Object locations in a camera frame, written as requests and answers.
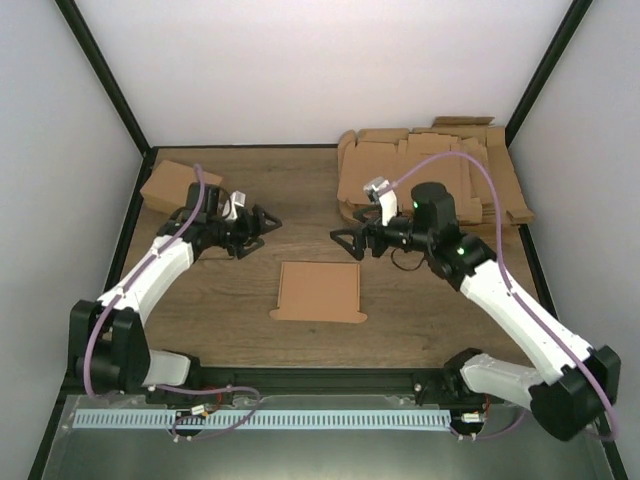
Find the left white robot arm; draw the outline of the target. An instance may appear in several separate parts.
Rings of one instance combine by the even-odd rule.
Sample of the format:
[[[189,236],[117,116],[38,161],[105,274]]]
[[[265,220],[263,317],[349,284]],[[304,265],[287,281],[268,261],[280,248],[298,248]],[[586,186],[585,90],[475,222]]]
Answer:
[[[192,183],[185,204],[159,228],[142,259],[97,300],[70,312],[68,369],[96,397],[142,387],[168,386],[181,403],[196,402],[203,377],[194,358],[149,347],[145,324],[170,286],[213,247],[243,259],[282,222],[259,205],[247,208],[242,192]]]

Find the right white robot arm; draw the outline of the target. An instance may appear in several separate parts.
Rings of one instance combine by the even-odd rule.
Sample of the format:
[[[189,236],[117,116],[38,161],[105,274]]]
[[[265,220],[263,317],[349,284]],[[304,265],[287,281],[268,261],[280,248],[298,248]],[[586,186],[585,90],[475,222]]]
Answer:
[[[610,347],[593,347],[563,326],[507,272],[483,240],[461,230],[453,196],[440,183],[411,190],[413,213],[399,212],[388,181],[365,187],[377,217],[361,209],[357,226],[331,231],[354,259],[388,249],[418,252],[430,270],[480,307],[520,347],[528,367],[469,348],[446,365],[447,396],[465,403],[488,394],[529,411],[552,437],[568,441],[586,430],[616,400],[621,359]]]

